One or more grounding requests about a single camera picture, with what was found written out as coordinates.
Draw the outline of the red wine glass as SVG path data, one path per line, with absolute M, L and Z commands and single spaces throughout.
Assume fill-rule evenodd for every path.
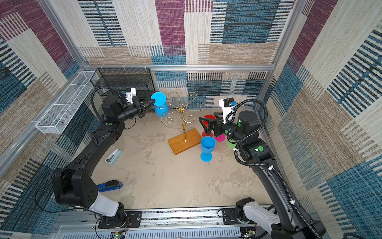
M 207 118 L 207 119 L 213 119 L 213 120 L 216 119 L 216 117 L 213 116 L 213 115 L 205 115 L 205 118 Z M 203 120 L 203 124 L 204 124 L 206 127 L 208 127 L 209 122 Z M 207 134 L 205 133 L 205 131 L 203 131 L 203 132 L 202 132 L 202 137 L 205 137 L 205 136 L 211 136 L 211 137 L 213 137 L 213 132 L 211 132 L 209 135 L 207 135 Z

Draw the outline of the blue wine glass front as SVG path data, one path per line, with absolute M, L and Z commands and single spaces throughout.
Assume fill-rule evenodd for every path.
M 212 152 L 216 146 L 216 141 L 211 136 L 205 136 L 201 140 L 201 160 L 204 162 L 210 162 L 212 160 Z

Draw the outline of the blue wine glass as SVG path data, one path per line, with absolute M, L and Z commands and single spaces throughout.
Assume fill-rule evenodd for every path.
M 212 152 L 216 146 L 216 141 L 211 136 L 205 136 L 201 140 L 201 160 L 204 162 L 210 162 L 212 160 Z
M 167 105 L 167 97 L 162 92 L 156 92 L 151 96 L 152 100 L 155 100 L 154 102 L 154 110 L 158 117 L 162 117 L 165 114 L 169 113 L 169 108 Z

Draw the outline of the magenta wine glass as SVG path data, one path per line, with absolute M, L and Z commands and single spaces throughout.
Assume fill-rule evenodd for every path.
M 221 134 L 219 136 L 215 136 L 214 138 L 218 142 L 224 142 L 226 140 L 226 136 L 224 134 Z

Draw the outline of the green wine glass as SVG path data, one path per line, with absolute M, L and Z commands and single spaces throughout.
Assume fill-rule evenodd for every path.
M 228 145 L 231 149 L 234 149 L 234 148 L 236 148 L 237 142 L 228 140 L 228 141 L 227 141 L 227 145 Z

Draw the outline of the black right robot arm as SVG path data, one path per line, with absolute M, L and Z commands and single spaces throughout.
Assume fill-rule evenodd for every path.
M 253 111 L 239 113 L 238 122 L 224 123 L 221 113 L 214 119 L 199 118 L 206 134 L 225 135 L 234 141 L 234 157 L 250 167 L 269 194 L 275 213 L 248 197 L 236 203 L 238 221 L 252 221 L 273 239 L 321 239 L 326 229 L 303 208 L 279 170 L 275 155 L 259 138 L 261 121 Z

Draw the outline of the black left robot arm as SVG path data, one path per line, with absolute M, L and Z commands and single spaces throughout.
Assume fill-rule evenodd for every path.
M 112 220 L 124 220 L 123 204 L 103 196 L 92 180 L 92 174 L 106 151 L 126 129 L 125 121 L 142 118 L 155 100 L 133 97 L 127 101 L 121 94 L 102 101 L 100 126 L 91 134 L 92 141 L 63 169 L 54 170 L 52 186 L 58 204 L 81 207 Z

